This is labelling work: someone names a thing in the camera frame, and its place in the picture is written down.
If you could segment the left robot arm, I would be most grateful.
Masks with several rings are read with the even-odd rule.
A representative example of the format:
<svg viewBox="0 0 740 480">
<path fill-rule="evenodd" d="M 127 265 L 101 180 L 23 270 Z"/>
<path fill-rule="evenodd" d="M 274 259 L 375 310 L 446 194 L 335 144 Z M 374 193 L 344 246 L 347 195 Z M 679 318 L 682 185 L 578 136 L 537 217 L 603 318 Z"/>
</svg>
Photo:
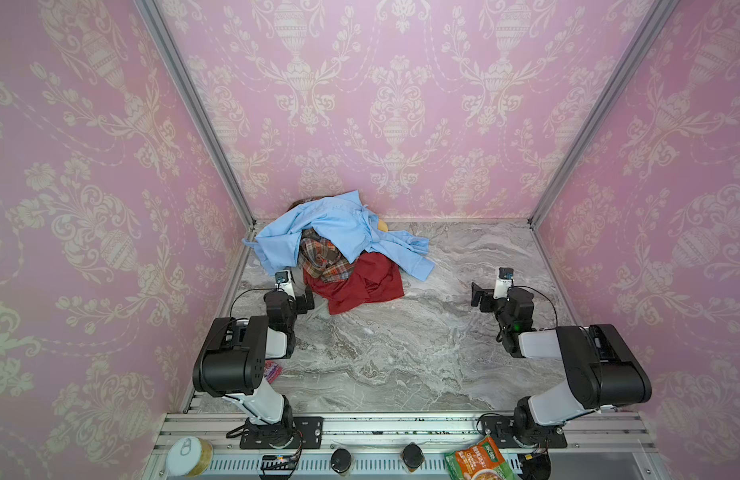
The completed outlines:
<svg viewBox="0 0 740 480">
<path fill-rule="evenodd" d="M 295 415 L 265 375 L 268 359 L 294 353 L 295 320 L 315 308 L 313 291 L 291 296 L 270 290 L 264 302 L 264 315 L 213 321 L 194 365 L 194 389 L 227 400 L 247 415 L 242 426 L 226 434 L 238 438 L 242 449 L 318 449 L 324 419 Z"/>
</svg>

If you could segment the plaid flannel shirt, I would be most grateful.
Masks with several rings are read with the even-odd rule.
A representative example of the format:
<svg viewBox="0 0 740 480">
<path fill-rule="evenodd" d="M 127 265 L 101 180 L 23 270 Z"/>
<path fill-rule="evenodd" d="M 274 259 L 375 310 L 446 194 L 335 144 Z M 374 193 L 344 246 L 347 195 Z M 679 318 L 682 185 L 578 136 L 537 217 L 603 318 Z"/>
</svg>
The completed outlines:
<svg viewBox="0 0 740 480">
<path fill-rule="evenodd" d="M 302 231 L 299 258 L 304 271 L 324 283 L 346 281 L 354 270 L 354 264 L 313 228 Z"/>
</svg>

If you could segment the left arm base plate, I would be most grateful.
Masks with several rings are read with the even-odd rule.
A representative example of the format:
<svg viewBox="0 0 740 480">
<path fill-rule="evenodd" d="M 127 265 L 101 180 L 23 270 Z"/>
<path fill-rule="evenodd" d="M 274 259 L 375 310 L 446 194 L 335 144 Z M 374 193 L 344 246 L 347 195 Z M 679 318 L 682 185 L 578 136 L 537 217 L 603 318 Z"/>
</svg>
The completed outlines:
<svg viewBox="0 0 740 480">
<path fill-rule="evenodd" d="M 312 449 L 322 444 L 324 419 L 322 417 L 294 417 L 271 425 L 256 425 L 247 420 L 241 430 L 239 446 L 242 450 Z"/>
</svg>

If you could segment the dark red cloth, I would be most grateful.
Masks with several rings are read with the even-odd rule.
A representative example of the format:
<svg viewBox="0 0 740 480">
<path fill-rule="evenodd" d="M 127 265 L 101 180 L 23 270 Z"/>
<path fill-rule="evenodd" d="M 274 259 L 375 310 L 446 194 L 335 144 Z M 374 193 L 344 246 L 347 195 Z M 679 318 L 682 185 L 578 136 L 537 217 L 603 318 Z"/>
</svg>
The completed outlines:
<svg viewBox="0 0 740 480">
<path fill-rule="evenodd" d="M 304 282 L 327 301 L 330 315 L 347 313 L 363 304 L 396 300 L 405 295 L 398 265 L 380 253 L 363 253 L 347 280 L 326 283 L 305 271 Z"/>
</svg>

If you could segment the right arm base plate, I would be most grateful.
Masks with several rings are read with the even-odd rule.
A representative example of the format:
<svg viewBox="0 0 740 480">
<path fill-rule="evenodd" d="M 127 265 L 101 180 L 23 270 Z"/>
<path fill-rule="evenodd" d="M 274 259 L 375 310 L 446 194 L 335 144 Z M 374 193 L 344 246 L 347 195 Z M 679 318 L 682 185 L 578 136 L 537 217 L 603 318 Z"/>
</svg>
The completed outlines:
<svg viewBox="0 0 740 480">
<path fill-rule="evenodd" d="M 486 414 L 477 421 L 478 431 L 491 437 L 499 448 L 511 449 L 565 449 L 567 438 L 561 426 L 540 426 L 532 419 L 525 425 L 515 425 L 512 417 Z"/>
</svg>

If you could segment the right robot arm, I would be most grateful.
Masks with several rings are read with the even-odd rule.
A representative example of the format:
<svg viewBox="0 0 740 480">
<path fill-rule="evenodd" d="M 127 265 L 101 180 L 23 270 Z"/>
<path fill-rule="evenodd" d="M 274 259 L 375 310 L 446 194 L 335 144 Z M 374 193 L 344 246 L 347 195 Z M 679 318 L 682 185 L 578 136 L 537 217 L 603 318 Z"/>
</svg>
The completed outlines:
<svg viewBox="0 0 740 480">
<path fill-rule="evenodd" d="M 652 397 L 652 382 L 612 324 L 536 329 L 536 293 L 510 280 L 495 289 L 473 283 L 471 305 L 495 317 L 496 340 L 509 355 L 559 360 L 564 367 L 561 383 L 518 401 L 513 416 L 503 420 L 510 431 L 497 436 L 502 440 L 510 436 L 524 447 L 564 448 L 564 426 L 569 421 L 603 407 L 646 403 Z"/>
</svg>

